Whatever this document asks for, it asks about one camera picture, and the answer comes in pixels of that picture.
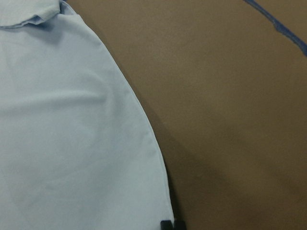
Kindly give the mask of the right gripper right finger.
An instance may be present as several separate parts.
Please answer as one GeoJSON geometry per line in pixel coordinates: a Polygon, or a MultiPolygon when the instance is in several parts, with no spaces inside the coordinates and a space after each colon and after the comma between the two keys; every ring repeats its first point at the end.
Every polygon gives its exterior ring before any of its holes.
{"type": "Polygon", "coordinates": [[[174,230],[186,230],[186,224],[183,220],[174,221],[174,230]]]}

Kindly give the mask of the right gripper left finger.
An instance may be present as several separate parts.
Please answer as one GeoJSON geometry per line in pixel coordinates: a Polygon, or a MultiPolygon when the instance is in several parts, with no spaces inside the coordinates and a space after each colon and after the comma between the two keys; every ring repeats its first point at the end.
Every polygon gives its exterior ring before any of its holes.
{"type": "Polygon", "coordinates": [[[173,230],[173,224],[171,220],[162,220],[160,222],[161,230],[173,230]]]}

